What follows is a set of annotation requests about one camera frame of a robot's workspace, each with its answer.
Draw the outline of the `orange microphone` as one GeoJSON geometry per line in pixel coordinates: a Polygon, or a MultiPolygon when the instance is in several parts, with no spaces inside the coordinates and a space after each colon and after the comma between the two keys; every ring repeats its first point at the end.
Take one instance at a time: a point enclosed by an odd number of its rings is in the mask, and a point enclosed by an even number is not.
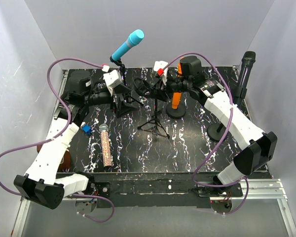
{"type": "MultiPolygon", "coordinates": [[[[182,74],[182,69],[181,69],[181,63],[178,63],[178,74],[182,74]]],[[[172,99],[172,109],[177,110],[179,105],[180,105],[180,101],[181,101],[181,96],[182,93],[181,92],[175,92],[173,94],[173,99],[172,99]]]]}

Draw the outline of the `small black tripod stand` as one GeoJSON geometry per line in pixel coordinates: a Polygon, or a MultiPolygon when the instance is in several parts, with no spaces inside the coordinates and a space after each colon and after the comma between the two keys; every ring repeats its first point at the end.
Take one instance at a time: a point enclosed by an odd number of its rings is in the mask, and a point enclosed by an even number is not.
{"type": "MultiPolygon", "coordinates": [[[[133,79],[134,87],[136,93],[145,98],[151,98],[150,91],[153,85],[150,85],[146,80],[136,77],[133,79]]],[[[161,124],[159,116],[162,113],[162,110],[158,108],[158,101],[154,99],[154,113],[151,116],[150,120],[146,121],[142,125],[137,127],[138,130],[151,132],[155,136],[165,137],[167,139],[170,138],[170,135],[161,124]]]]}

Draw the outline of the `glitter silver microphone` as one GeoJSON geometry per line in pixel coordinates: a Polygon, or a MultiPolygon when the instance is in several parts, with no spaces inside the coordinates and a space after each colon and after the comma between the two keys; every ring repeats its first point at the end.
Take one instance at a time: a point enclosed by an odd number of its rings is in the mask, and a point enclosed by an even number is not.
{"type": "Polygon", "coordinates": [[[109,127],[106,124],[101,124],[99,126],[100,136],[101,136],[101,147],[102,147],[102,156],[103,156],[103,165],[104,168],[112,167],[112,158],[111,158],[111,147],[109,139],[109,127]]]}

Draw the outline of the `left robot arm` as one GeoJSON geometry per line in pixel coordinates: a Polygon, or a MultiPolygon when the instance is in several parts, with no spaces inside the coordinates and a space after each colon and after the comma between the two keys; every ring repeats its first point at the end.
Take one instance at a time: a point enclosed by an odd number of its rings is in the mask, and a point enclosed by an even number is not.
{"type": "Polygon", "coordinates": [[[95,192],[94,177],[77,172],[57,178],[60,161],[79,129],[87,129],[84,119],[91,106],[110,104],[119,118],[136,110],[124,99],[130,92],[123,71],[109,69],[99,80],[93,80],[91,73],[86,70],[72,72],[61,95],[62,101],[56,109],[47,136],[48,142],[41,146],[25,174],[17,175],[14,179],[14,186],[22,197],[50,209],[55,209],[64,197],[75,193],[91,197],[95,192]]]}

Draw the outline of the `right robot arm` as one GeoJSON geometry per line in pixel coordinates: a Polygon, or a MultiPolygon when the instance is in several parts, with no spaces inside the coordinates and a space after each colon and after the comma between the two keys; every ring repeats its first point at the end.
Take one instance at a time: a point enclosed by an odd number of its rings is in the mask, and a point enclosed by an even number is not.
{"type": "Polygon", "coordinates": [[[214,114],[225,127],[216,147],[218,148],[230,133],[241,152],[233,162],[214,177],[211,186],[219,196],[227,195],[231,186],[269,162],[274,155],[277,136],[265,133],[254,125],[233,103],[228,85],[222,79],[205,79],[198,54],[188,53],[178,57],[181,73],[174,79],[168,78],[170,66],[165,61],[156,61],[153,70],[158,78],[165,80],[166,89],[173,92],[188,92],[207,111],[214,114]]]}

